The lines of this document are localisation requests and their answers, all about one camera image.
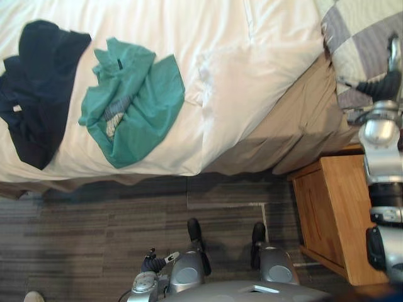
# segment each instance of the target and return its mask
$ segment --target beige bed skirt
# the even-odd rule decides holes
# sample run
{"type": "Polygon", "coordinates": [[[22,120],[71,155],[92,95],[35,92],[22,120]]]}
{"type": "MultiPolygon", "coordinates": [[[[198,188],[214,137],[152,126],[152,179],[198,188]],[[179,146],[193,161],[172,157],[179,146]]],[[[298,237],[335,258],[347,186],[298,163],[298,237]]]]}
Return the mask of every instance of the beige bed skirt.
{"type": "MultiPolygon", "coordinates": [[[[350,128],[336,99],[330,59],[322,54],[280,98],[275,108],[244,140],[224,152],[204,172],[227,175],[273,168],[284,174],[313,162],[322,153],[336,152],[358,131],[350,128]]],[[[25,191],[73,191],[83,184],[116,181],[134,185],[156,175],[115,174],[63,181],[0,182],[0,195],[19,198],[25,191]]]]}

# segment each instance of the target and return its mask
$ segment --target green t-shirt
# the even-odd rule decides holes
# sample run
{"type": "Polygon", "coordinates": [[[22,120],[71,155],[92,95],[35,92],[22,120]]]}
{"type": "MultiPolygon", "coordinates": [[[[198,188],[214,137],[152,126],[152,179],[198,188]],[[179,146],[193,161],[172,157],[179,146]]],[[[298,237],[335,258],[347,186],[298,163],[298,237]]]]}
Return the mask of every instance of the green t-shirt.
{"type": "Polygon", "coordinates": [[[79,124],[104,156],[121,168],[142,160],[167,135],[184,101],[184,85],[173,55],[153,64],[155,53],[116,38],[95,50],[98,86],[89,87],[79,124]]]}

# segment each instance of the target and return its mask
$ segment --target wooden cabinet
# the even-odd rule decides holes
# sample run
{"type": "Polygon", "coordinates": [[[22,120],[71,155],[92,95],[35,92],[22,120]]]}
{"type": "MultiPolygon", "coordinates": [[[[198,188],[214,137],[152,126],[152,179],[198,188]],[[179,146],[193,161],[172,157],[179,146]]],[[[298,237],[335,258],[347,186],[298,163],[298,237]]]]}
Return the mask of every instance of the wooden cabinet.
{"type": "Polygon", "coordinates": [[[301,221],[301,251],[352,285],[387,282],[366,257],[370,199],[362,155],[322,157],[290,175],[301,221]]]}

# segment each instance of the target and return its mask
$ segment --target white duvet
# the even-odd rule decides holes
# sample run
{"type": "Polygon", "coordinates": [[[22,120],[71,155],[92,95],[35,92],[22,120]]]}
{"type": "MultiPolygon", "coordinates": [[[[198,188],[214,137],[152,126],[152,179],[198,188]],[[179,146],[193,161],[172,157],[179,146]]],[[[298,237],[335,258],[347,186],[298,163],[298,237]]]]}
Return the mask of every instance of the white duvet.
{"type": "Polygon", "coordinates": [[[314,0],[2,0],[1,59],[18,53],[22,28],[37,19],[89,33],[93,41],[77,68],[64,139],[44,170],[19,160],[0,119],[0,181],[195,175],[245,138],[323,51],[314,0]],[[108,163],[77,122],[86,89],[97,85],[93,50],[105,49],[113,36],[147,47],[157,60],[173,53],[186,88],[164,141],[123,169],[108,163]]]}

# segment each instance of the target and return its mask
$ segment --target pillow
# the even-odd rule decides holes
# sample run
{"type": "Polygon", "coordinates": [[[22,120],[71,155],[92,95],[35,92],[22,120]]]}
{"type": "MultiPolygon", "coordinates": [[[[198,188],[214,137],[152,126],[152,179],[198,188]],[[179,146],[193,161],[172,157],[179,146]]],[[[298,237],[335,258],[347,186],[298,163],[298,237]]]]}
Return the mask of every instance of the pillow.
{"type": "MultiPolygon", "coordinates": [[[[374,81],[387,71],[388,37],[395,31],[403,49],[402,0],[316,0],[336,77],[374,81]]],[[[337,85],[343,109],[368,106],[371,98],[337,85]]]]}

